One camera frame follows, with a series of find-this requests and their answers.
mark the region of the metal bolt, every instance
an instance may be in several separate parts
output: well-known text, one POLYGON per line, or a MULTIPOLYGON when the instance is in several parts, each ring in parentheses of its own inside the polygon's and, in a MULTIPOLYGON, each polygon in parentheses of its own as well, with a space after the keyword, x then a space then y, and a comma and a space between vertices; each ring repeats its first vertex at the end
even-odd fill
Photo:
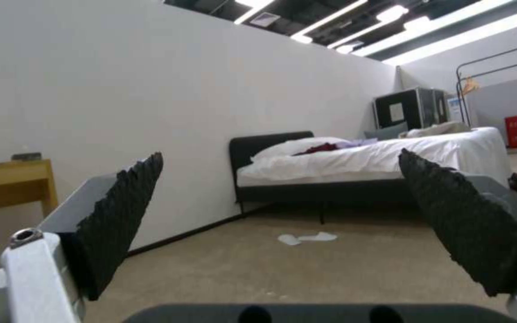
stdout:
POLYGON ((43 232, 39 229, 35 229, 34 227, 29 227, 27 229, 22 229, 13 233, 11 236, 11 241, 9 243, 9 248, 15 249, 24 244, 28 244, 32 241, 43 239, 43 232))

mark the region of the black headboard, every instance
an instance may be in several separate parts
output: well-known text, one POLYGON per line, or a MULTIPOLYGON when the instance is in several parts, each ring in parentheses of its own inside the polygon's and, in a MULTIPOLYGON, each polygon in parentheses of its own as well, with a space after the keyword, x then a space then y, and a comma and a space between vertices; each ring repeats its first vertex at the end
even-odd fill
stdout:
POLYGON ((238 168, 250 165, 250 158, 263 149, 283 143, 287 140, 296 140, 314 137, 312 131, 277 133, 274 135, 254 135, 252 137, 238 137, 231 139, 228 144, 228 154, 230 155, 230 167, 234 187, 237 187, 238 168))

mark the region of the metal rack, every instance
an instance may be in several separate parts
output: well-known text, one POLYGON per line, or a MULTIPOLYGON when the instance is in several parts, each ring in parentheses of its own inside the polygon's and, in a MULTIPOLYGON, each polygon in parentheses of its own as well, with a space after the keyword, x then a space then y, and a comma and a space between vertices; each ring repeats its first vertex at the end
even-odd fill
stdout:
POLYGON ((508 70, 509 68, 517 67, 517 64, 508 65, 508 66, 504 66, 504 67, 500 67, 500 68, 495 68, 495 69, 490 70, 490 71, 486 71, 486 72, 470 75, 470 76, 468 76, 466 78, 462 77, 462 72, 460 71, 460 69, 462 67, 467 66, 467 65, 472 65, 472 64, 475 64, 475 63, 479 63, 481 61, 486 61, 488 59, 499 57, 501 55, 506 55, 506 54, 509 54, 509 53, 512 53, 512 52, 515 52, 515 51, 517 51, 517 47, 513 48, 513 49, 510 49, 508 51, 504 51, 504 52, 501 52, 501 53, 490 55, 488 57, 482 57, 480 59, 476 59, 474 61, 468 61, 466 63, 462 63, 462 64, 458 65, 458 67, 456 68, 456 78, 457 78, 456 93, 458 94, 458 103, 460 104, 460 113, 462 115, 462 121, 465 121, 465 119, 464 119, 464 112, 466 112, 466 121, 468 121, 468 124, 470 124, 470 116, 468 115, 468 109, 466 108, 466 100, 464 98, 464 93, 463 93, 463 89, 462 89, 462 81, 467 80, 468 78, 476 78, 478 76, 483 76, 483 75, 492 74, 492 73, 499 72, 499 71, 508 70))

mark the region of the wooden desk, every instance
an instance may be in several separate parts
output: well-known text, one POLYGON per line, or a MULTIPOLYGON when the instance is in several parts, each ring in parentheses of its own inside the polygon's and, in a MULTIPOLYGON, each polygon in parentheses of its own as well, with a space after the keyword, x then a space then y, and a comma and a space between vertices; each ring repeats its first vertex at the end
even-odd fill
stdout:
POLYGON ((57 207, 49 159, 0 163, 0 207, 41 201, 47 217, 57 207))

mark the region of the white mattress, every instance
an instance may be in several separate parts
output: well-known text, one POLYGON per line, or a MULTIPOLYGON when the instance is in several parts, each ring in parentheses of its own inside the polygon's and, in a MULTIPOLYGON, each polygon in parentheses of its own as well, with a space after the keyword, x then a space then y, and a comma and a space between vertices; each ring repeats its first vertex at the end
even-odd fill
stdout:
POLYGON ((465 133, 386 140, 365 147, 256 160, 237 170, 237 184, 245 187, 401 178, 398 155, 403 148, 442 166, 489 176, 506 187, 512 174, 499 131, 480 127, 465 133))

